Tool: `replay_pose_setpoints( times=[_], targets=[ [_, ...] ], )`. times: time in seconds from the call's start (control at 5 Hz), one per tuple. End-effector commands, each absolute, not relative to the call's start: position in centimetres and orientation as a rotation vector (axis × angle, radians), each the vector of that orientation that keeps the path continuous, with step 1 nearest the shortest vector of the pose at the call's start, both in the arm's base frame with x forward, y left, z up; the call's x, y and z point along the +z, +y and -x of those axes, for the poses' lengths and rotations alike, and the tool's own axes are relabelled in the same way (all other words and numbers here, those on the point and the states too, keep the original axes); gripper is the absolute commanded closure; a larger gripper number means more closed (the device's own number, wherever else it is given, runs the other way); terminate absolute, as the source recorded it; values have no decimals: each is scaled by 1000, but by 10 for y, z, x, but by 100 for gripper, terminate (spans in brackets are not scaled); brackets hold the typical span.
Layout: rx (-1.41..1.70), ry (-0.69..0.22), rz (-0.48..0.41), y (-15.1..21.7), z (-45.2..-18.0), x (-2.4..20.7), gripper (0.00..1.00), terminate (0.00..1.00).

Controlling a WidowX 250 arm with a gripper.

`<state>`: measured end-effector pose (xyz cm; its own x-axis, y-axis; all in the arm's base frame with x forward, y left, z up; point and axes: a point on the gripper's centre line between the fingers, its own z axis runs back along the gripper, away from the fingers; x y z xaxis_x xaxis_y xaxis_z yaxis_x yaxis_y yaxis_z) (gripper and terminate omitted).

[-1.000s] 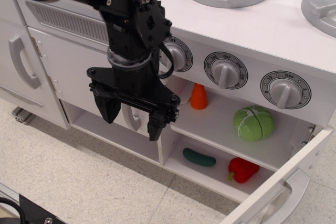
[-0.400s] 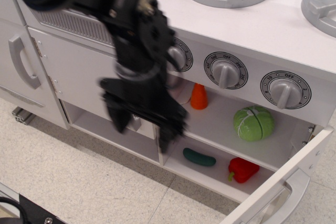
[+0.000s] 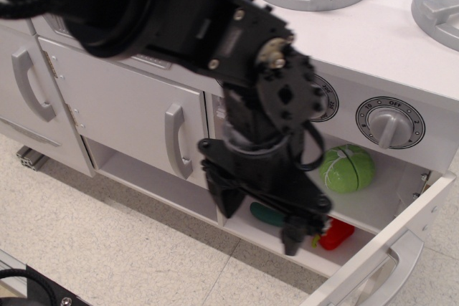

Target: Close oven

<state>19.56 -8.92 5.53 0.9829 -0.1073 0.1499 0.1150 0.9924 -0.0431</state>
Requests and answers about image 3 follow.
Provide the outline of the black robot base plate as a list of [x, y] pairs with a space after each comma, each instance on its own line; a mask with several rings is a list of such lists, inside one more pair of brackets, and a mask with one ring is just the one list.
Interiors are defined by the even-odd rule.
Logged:
[[1, 305], [90, 305], [80, 296], [28, 266], [25, 266], [24, 269], [1, 268], [1, 279], [15, 279], [18, 282], [24, 282], [27, 290], [25, 296], [1, 297]]

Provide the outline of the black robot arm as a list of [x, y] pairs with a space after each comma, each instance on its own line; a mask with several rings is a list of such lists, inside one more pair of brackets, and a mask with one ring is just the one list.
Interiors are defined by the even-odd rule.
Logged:
[[231, 217], [246, 196], [284, 216], [288, 256], [307, 236], [326, 233], [331, 201], [307, 177], [322, 158], [302, 161], [304, 138], [323, 138], [311, 118], [326, 106], [307, 56], [270, 7], [254, 0], [3, 0], [1, 18], [64, 19], [91, 55], [144, 53], [221, 82], [227, 117], [220, 140], [198, 149], [209, 192]]

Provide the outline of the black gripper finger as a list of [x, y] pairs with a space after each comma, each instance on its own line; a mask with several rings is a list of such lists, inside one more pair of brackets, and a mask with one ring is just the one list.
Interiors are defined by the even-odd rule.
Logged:
[[295, 256], [308, 235], [308, 227], [302, 218], [287, 218], [281, 230], [284, 254]]
[[207, 185], [217, 208], [226, 218], [231, 218], [245, 198], [239, 184], [233, 178], [207, 173]]

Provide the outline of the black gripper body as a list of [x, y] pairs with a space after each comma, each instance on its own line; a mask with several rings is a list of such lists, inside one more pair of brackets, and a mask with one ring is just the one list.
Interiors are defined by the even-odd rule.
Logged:
[[331, 200], [297, 167], [286, 139], [268, 150], [230, 148], [223, 140], [203, 139], [198, 144], [204, 156], [202, 169], [233, 178], [245, 196], [251, 196], [287, 218], [302, 218], [308, 234], [328, 229]]

